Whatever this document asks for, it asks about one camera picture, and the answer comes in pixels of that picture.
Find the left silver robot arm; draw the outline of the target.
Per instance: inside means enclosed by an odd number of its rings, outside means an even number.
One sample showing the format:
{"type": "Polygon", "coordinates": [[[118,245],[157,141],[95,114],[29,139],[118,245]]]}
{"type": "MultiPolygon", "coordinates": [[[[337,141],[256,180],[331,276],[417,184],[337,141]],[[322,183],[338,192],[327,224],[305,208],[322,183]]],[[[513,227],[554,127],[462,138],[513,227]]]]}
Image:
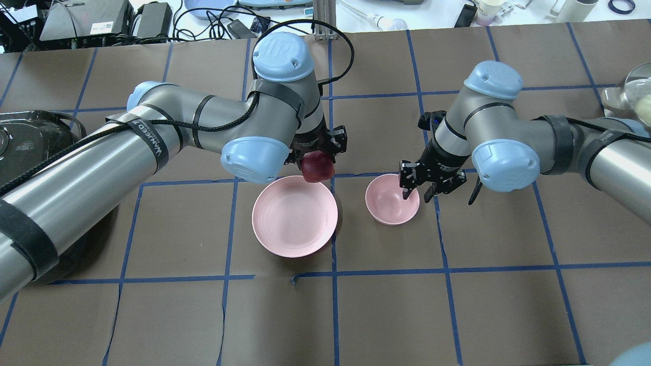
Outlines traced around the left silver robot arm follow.
{"type": "Polygon", "coordinates": [[[344,128],[326,127],[323,87],[302,37],[264,34],[251,55],[252,82],[242,102],[147,81],[127,110],[77,143],[2,186],[2,301],[41,278],[60,255],[125,194],[188,146],[217,153],[235,177],[268,185],[306,153],[334,159],[346,150],[344,128]]]}

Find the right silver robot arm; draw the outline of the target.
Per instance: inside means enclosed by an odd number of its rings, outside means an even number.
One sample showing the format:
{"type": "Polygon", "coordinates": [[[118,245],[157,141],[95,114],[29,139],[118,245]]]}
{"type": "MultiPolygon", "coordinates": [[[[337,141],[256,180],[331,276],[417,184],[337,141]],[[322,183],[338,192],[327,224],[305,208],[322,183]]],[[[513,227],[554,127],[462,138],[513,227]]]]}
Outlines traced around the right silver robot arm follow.
{"type": "Polygon", "coordinates": [[[453,192],[466,183],[462,166],[470,160],[478,178],[469,204],[482,188],[507,193],[532,185],[540,175],[577,173],[649,222],[649,125],[614,116],[581,120],[544,114],[524,120],[513,105],[522,87],[515,69],[483,61],[449,110],[423,114],[418,126],[432,138],[416,162],[400,163],[402,199],[426,183],[425,202],[453,192]]]}

